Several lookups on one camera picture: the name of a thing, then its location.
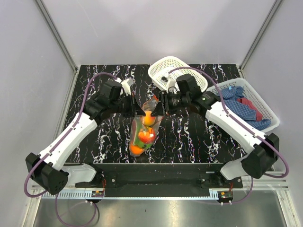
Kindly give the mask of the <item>fake peach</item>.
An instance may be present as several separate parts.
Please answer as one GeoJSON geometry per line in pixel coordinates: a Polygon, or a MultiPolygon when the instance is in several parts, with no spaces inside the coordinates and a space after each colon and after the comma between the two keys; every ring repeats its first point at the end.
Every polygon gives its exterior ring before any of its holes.
{"type": "Polygon", "coordinates": [[[151,114],[152,114],[152,111],[150,111],[150,110],[145,111],[145,116],[142,118],[143,125],[152,126],[155,123],[156,117],[151,116],[151,114]]]}

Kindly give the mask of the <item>clear zip top bag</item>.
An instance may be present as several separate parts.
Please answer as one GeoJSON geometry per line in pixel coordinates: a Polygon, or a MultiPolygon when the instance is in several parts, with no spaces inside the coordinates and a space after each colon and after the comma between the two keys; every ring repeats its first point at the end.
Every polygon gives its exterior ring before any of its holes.
{"type": "Polygon", "coordinates": [[[129,152],[133,157],[139,157],[149,149],[156,141],[157,133],[163,117],[152,117],[159,100],[153,96],[142,105],[145,116],[136,116],[132,121],[129,152]]]}

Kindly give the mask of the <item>fake red tomato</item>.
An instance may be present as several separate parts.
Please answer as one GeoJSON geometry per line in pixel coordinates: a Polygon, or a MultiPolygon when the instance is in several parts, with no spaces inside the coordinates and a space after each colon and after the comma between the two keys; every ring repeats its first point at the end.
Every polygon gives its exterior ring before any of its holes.
{"type": "Polygon", "coordinates": [[[143,143],[153,143],[156,138],[156,132],[153,128],[147,127],[140,130],[138,137],[139,140],[143,143]]]}

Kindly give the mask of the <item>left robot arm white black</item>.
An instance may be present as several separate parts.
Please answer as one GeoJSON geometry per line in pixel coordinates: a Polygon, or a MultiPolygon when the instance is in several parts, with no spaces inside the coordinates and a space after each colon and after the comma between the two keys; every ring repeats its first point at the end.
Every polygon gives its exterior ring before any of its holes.
{"type": "Polygon", "coordinates": [[[51,195],[58,194],[65,186],[88,183],[91,187],[102,184],[103,171],[95,164],[65,166],[76,147],[111,114],[125,118],[144,116],[131,90],[132,79],[109,80],[98,94],[93,95],[70,125],[58,138],[38,155],[30,153],[26,159],[32,179],[51,195]]]}

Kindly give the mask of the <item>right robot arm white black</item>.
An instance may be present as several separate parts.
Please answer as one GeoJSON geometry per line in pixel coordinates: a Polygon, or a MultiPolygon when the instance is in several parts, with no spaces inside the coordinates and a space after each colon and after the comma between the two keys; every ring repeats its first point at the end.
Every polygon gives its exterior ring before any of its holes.
{"type": "Polygon", "coordinates": [[[278,160],[279,137],[253,128],[240,117],[225,111],[219,97],[210,91],[202,92],[194,76],[185,74],[177,78],[177,92],[161,91],[152,116],[176,113],[182,107],[212,121],[235,139],[246,155],[225,163],[215,175],[219,187],[228,186],[233,179],[249,175],[259,179],[278,160]]]}

